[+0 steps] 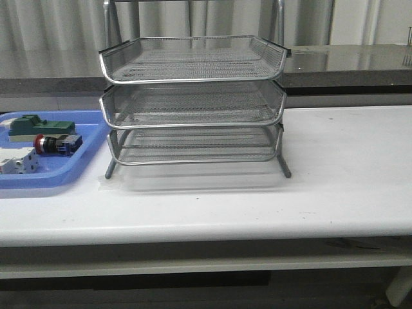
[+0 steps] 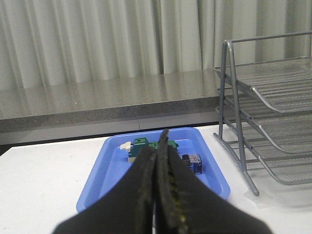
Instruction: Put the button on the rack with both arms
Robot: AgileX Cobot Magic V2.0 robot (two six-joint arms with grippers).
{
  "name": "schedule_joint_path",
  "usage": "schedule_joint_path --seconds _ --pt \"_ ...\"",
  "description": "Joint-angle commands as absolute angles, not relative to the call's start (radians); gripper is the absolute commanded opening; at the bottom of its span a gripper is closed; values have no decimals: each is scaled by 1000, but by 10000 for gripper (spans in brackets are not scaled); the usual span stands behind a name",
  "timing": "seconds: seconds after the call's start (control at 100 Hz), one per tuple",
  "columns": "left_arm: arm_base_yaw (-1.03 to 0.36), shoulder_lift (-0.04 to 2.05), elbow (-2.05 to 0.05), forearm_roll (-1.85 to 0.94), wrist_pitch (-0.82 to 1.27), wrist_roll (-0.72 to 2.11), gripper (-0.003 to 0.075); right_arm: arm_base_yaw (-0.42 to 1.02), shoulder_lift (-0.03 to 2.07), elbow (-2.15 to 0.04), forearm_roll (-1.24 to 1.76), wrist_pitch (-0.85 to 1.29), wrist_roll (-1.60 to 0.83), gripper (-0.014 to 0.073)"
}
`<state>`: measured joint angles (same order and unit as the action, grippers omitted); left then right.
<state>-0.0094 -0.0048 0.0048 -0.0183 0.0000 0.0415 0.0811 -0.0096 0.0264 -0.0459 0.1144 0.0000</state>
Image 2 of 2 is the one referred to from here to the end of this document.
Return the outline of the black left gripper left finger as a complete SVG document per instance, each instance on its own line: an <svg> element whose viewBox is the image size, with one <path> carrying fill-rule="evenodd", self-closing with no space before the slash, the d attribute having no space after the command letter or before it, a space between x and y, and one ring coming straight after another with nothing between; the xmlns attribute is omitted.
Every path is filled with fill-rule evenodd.
<svg viewBox="0 0 312 234"><path fill-rule="evenodd" d="M130 169L100 200L54 229L56 234L151 234L156 150L142 149Z"/></svg>

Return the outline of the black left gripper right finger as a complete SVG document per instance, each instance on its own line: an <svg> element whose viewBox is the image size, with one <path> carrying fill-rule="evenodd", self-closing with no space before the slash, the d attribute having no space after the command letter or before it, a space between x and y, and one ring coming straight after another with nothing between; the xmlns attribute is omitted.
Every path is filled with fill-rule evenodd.
<svg viewBox="0 0 312 234"><path fill-rule="evenodd" d="M241 211L206 187L168 143L158 141L156 160L156 233L270 234L261 220Z"/></svg>

